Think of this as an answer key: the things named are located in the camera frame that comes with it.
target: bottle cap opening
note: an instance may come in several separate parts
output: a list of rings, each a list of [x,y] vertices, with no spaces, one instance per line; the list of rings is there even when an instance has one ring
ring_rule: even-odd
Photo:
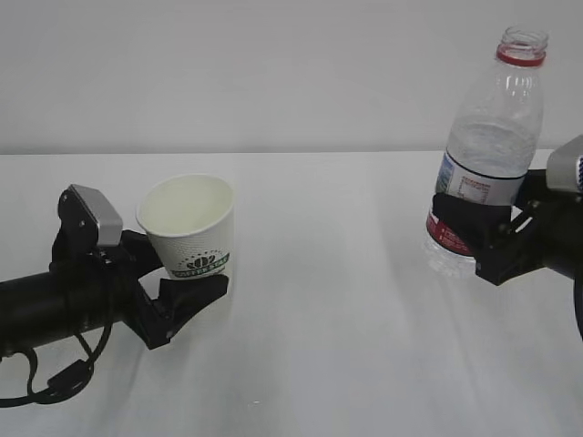
[[[498,45],[496,57],[513,66],[541,66],[547,55],[547,44],[545,32],[509,27]]]

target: cup rim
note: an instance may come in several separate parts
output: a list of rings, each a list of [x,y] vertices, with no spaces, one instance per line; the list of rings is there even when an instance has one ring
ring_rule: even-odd
[[[171,180],[180,179],[180,178],[186,178],[186,177],[190,177],[190,176],[197,176],[197,177],[204,177],[204,178],[214,179],[214,180],[218,180],[218,181],[224,183],[229,188],[229,191],[231,193],[230,205],[227,208],[227,210],[219,218],[217,218],[215,221],[213,221],[209,225],[205,226],[204,228],[200,228],[200,229],[197,229],[197,230],[191,231],[191,232],[183,232],[183,233],[180,233],[180,234],[165,234],[165,233],[160,233],[160,232],[153,232],[153,231],[150,231],[149,229],[147,229],[144,226],[144,223],[142,222],[142,220],[140,219],[139,213],[141,211],[142,206],[144,205],[144,202],[146,201],[146,199],[150,195],[150,193],[152,191],[154,191],[156,188],[158,188],[160,185],[165,184],[167,182],[170,182]],[[170,178],[166,178],[164,180],[161,180],[160,182],[158,182],[157,184],[153,185],[148,190],[148,193],[146,193],[146,195],[142,198],[142,200],[136,205],[136,221],[138,222],[139,226],[142,229],[144,229],[144,231],[147,234],[149,234],[149,235],[154,235],[156,237],[162,237],[164,239],[180,239],[180,238],[184,238],[184,237],[191,237],[193,235],[199,235],[202,232],[206,232],[207,230],[216,227],[217,225],[219,225],[233,211],[234,207],[235,207],[235,190],[229,184],[229,182],[227,182],[225,179],[220,178],[220,177],[215,176],[215,175],[211,175],[209,173],[183,173],[183,174],[180,174],[180,175],[171,176]]]

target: cup logo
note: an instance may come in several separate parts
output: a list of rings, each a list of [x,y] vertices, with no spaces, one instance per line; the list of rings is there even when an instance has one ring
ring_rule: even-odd
[[[224,254],[220,250],[205,250],[179,262],[180,270],[172,270],[177,278],[196,278],[208,273],[221,273],[225,264],[229,262],[230,253]]]

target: paper cup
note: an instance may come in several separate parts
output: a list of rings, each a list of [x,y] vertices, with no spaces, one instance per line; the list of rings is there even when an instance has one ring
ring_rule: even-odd
[[[186,175],[156,185],[138,224],[172,279],[232,277],[233,190],[220,178]]]

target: white tabletop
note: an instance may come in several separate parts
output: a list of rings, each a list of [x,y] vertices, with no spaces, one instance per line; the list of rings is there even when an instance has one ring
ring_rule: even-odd
[[[582,435],[571,281],[542,270],[496,288],[432,271],[422,243],[440,159],[2,157],[2,279],[46,270],[70,183],[102,190],[131,229],[163,178],[212,173],[237,191],[233,292],[156,351],[116,325],[85,391],[1,411],[3,437]],[[38,352],[38,389],[81,356],[71,340]],[[26,375],[24,358],[4,360],[0,397],[25,394]]]

